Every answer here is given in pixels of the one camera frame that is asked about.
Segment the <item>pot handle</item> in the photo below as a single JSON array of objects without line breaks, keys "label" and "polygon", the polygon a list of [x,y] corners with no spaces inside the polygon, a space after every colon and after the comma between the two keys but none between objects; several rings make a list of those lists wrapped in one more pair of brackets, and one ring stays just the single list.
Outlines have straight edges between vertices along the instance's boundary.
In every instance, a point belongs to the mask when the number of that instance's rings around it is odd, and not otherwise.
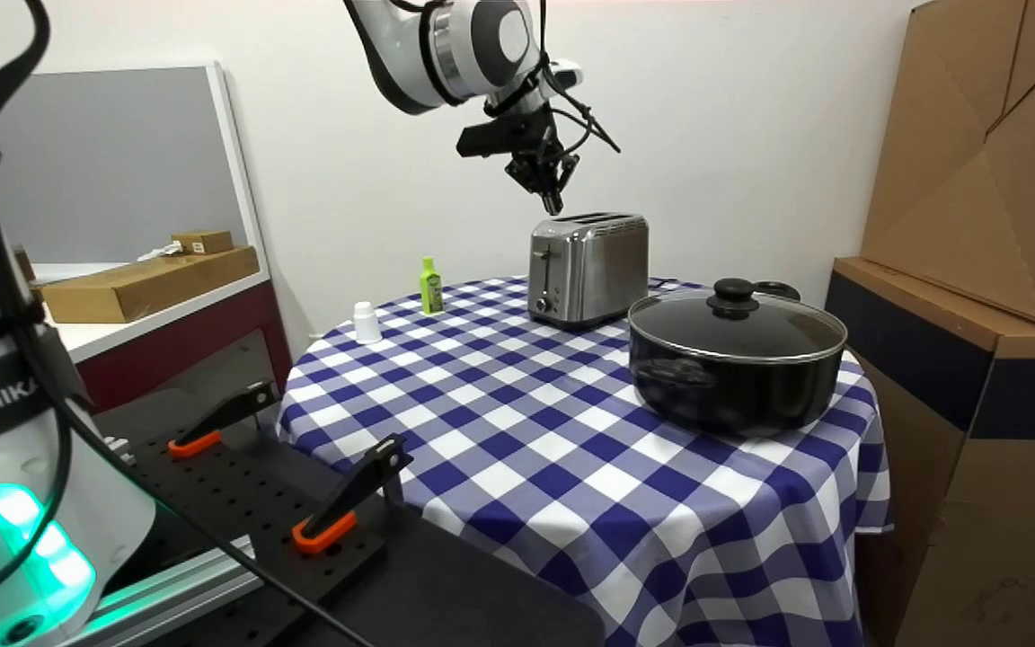
[{"label": "pot handle", "polygon": [[792,283],[781,283],[781,280],[757,280],[754,292],[761,292],[761,296],[781,296],[781,297],[792,297],[792,301],[802,301],[802,292],[792,287]]}]

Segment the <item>small bottle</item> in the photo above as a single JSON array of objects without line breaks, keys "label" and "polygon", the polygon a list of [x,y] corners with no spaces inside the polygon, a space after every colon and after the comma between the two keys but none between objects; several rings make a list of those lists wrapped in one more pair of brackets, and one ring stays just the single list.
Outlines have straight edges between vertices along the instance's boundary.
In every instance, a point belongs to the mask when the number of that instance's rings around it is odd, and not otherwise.
[{"label": "small bottle", "polygon": [[422,261],[422,277],[416,277],[416,296],[422,296],[422,313],[444,313],[444,273],[434,265],[434,258]]},{"label": "small bottle", "polygon": [[363,344],[376,344],[381,341],[376,313],[375,313],[372,301],[356,301],[352,305],[352,335]]}]

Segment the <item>white wall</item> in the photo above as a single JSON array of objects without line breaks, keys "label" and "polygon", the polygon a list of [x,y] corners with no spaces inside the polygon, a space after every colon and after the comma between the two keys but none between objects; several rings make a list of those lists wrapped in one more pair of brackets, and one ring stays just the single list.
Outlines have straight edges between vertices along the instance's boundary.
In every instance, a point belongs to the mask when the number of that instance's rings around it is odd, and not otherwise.
[{"label": "white wall", "polygon": [[[481,111],[388,108],[341,0],[48,0],[43,67],[218,62],[230,71],[295,351],[356,297],[520,273],[535,198],[460,163]],[[644,213],[654,273],[781,277],[821,301],[856,253],[905,11],[917,0],[550,0],[550,49],[626,156],[581,152],[568,213]],[[0,0],[0,62],[28,35]]]}]

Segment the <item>black cable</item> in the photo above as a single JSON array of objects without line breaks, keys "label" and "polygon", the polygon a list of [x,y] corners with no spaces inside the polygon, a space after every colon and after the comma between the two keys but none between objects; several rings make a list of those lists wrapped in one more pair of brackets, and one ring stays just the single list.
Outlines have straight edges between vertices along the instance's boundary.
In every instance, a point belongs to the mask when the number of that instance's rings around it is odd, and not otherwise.
[{"label": "black cable", "polygon": [[576,99],[563,86],[559,86],[554,83],[554,75],[550,75],[550,4],[548,0],[541,0],[541,49],[542,49],[542,62],[541,62],[541,67],[542,67],[542,75],[548,75],[548,86],[559,93],[559,97],[563,97],[576,111],[578,111],[578,120],[585,122],[585,137],[571,147],[571,152],[578,152],[585,139],[590,139],[590,133],[598,137],[598,139],[605,139],[609,147],[615,147],[615,152],[623,152],[620,145],[615,145],[615,137],[598,122],[598,115],[590,111],[590,103],[581,103],[581,99]]},{"label": "black cable", "polygon": [[422,11],[422,4],[405,4],[405,0],[392,0],[400,11],[411,11],[411,13],[416,13]]},{"label": "black cable", "polygon": [[554,115],[563,115],[563,120],[571,120],[578,129],[593,133],[593,126],[590,126],[585,120],[571,115],[571,111],[554,108]]},{"label": "black cable", "polygon": [[[0,108],[12,99],[12,93],[21,86],[21,79],[41,63],[48,44],[49,44],[49,19],[43,11],[43,0],[25,0],[25,7],[33,11],[36,23],[36,35],[33,44],[0,67]],[[18,287],[16,277],[16,261],[9,256],[4,243],[4,231],[0,231],[0,313],[4,316],[18,316],[25,308],[25,296]],[[41,391],[49,400],[49,406],[58,411],[58,417],[64,420],[64,426],[72,426],[102,459],[107,459],[120,476],[126,476],[138,490],[143,490],[152,501],[155,490],[138,478],[93,432],[93,423],[87,423],[81,417],[81,411],[72,406],[72,400],[64,395],[58,374],[48,368],[43,361],[43,341],[41,341],[41,328],[12,328],[12,337],[25,361],[25,368],[33,369]],[[227,557],[234,557],[246,573],[253,573],[257,579],[264,579],[269,591],[282,591],[289,599],[303,603],[314,617],[320,617],[323,627],[332,627],[335,633],[341,633],[345,639],[372,647],[361,633],[352,633],[348,627],[341,627],[335,615],[329,615],[315,599],[303,595],[297,591],[285,585],[276,575],[269,575],[264,563],[257,563],[249,555],[240,555],[234,541],[218,538],[212,530],[206,530],[200,522],[173,509],[162,504],[162,509],[168,509],[173,519],[179,519],[186,530],[196,530],[197,536],[206,536],[210,541],[217,541]]]},{"label": "black cable", "polygon": [[563,147],[562,158],[581,152],[590,137],[593,137],[593,129],[585,129],[571,147]]}]

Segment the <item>gray panel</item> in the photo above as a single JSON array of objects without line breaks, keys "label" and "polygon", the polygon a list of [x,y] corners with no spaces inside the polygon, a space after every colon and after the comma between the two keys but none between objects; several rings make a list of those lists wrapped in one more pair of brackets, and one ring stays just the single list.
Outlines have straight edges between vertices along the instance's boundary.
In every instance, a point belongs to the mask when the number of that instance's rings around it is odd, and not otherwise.
[{"label": "gray panel", "polygon": [[36,75],[0,152],[4,234],[36,261],[124,261],[173,231],[246,241],[206,67]]}]

